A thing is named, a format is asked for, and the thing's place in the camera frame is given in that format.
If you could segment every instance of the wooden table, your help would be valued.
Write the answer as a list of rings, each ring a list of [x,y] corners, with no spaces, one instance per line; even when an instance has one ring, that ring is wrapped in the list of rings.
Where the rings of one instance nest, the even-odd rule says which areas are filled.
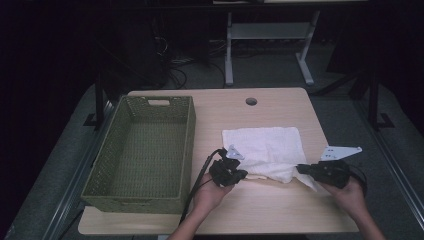
[[[222,147],[222,130],[255,127],[297,127],[309,163],[316,163],[327,141],[301,88],[169,90],[131,92],[133,96],[193,96],[196,134],[194,183],[212,151]],[[247,98],[257,104],[249,106]],[[104,213],[86,207],[79,231],[86,235],[170,234],[179,215]],[[311,190],[297,179],[242,180],[200,226],[198,234],[276,234],[357,231],[329,194]]]

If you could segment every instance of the cloth fold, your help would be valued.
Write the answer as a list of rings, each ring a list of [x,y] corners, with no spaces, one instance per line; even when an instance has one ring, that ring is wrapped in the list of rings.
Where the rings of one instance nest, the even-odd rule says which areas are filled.
[[[295,127],[240,128],[222,131],[226,149],[231,144],[244,156],[238,169],[282,183],[293,177],[316,190],[313,180],[299,174],[297,164],[307,164],[299,130]]]

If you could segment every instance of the wicker basket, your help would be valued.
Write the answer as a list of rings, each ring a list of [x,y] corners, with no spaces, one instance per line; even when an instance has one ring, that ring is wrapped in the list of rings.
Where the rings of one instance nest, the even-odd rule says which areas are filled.
[[[82,199],[105,212],[181,213],[195,123],[190,96],[123,97]]]

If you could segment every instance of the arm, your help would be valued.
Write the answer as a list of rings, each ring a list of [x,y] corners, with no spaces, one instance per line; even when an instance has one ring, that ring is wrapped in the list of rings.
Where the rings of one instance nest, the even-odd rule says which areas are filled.
[[[169,236],[168,240],[188,240],[192,239],[200,224],[206,219],[209,213],[215,209],[234,187],[218,187],[211,180],[210,174],[205,174],[202,178],[201,186],[194,196],[193,210],[178,228]]]
[[[355,178],[350,177],[348,184],[343,189],[324,183],[320,184],[333,195],[339,207],[355,221],[365,240],[386,239],[368,212],[361,185]]]

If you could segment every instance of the hand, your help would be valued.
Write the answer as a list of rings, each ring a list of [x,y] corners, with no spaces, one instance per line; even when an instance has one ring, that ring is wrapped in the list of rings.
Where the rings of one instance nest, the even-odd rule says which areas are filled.
[[[352,218],[367,210],[361,184],[353,177],[343,189],[320,183],[331,195],[340,208],[345,210]]]
[[[209,214],[213,209],[215,209],[222,202],[225,195],[234,188],[234,185],[218,187],[212,181],[212,176],[209,173],[203,175],[199,186],[201,187],[197,190],[197,193],[194,196],[193,211],[200,211],[204,214]]]

